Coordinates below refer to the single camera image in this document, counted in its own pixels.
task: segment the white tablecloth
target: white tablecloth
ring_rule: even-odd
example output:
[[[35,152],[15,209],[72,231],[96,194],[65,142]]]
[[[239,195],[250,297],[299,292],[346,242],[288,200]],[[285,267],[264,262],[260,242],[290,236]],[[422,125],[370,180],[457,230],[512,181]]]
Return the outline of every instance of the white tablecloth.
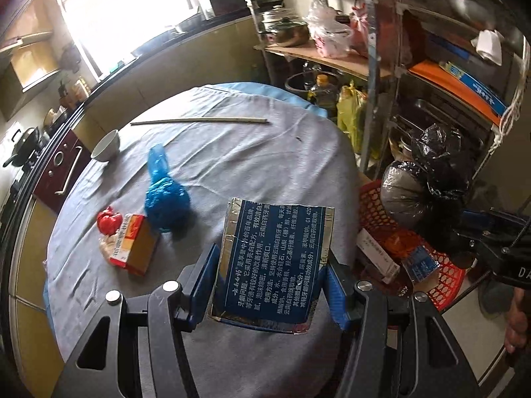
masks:
[[[264,116],[269,123],[126,126],[120,131],[120,155],[110,163],[89,163],[48,245],[50,308],[64,359],[106,292],[148,294],[176,279],[207,244],[219,244],[232,197],[334,207],[333,252],[340,262],[354,261],[357,169],[347,137],[332,122],[277,99],[210,86],[176,95],[139,119],[148,113],[153,119]],[[165,146],[171,176],[187,188],[193,214],[186,229],[164,234],[147,274],[139,277],[103,259],[95,217],[109,204],[122,213],[143,212],[150,184],[146,160],[156,143]],[[332,373],[340,333],[321,295],[307,334],[250,331],[205,316],[184,341],[200,396],[311,398]]]

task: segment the metal screw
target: metal screw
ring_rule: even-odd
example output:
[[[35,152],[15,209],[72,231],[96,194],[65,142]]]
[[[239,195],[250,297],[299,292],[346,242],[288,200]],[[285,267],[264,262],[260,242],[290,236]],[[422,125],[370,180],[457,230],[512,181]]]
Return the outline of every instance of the metal screw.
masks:
[[[181,285],[177,281],[166,281],[163,284],[163,290],[166,292],[175,292]]]
[[[105,299],[110,305],[116,305],[121,300],[121,293],[118,290],[111,290],[105,295]]]
[[[418,302],[426,302],[428,300],[428,295],[426,295],[424,292],[416,292],[415,299]]]
[[[360,281],[357,284],[358,289],[360,289],[362,292],[368,292],[369,290],[372,290],[372,283],[369,281]]]

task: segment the black pan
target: black pan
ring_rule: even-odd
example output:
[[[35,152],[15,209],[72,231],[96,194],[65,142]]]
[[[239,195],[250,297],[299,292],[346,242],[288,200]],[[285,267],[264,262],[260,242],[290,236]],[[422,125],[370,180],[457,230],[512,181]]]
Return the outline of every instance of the black pan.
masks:
[[[21,131],[22,130],[18,129],[11,138],[11,141],[14,142],[15,136]],[[11,157],[5,161],[3,167],[7,167],[10,164],[15,167],[23,166],[30,157],[31,153],[37,148],[39,144],[39,138],[39,129],[37,127],[31,127],[27,129],[13,147],[13,153]]]

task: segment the bright window light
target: bright window light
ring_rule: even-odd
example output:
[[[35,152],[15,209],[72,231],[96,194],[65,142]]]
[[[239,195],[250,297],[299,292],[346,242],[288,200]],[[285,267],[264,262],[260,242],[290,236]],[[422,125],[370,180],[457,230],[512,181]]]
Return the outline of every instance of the bright window light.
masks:
[[[68,29],[103,73],[182,21],[187,0],[60,0]]]

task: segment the white rope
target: white rope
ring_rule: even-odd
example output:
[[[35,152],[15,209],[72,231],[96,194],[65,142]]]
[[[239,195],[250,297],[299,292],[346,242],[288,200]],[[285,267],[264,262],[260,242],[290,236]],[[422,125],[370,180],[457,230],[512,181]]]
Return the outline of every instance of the white rope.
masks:
[[[503,142],[503,138],[509,134],[512,126],[520,118],[520,107],[524,99],[524,92],[527,84],[527,72],[529,71],[529,60],[531,59],[531,49],[524,37],[524,51],[520,62],[520,79],[516,86],[511,104],[507,107],[500,120],[500,133],[496,134],[489,155],[492,154]]]

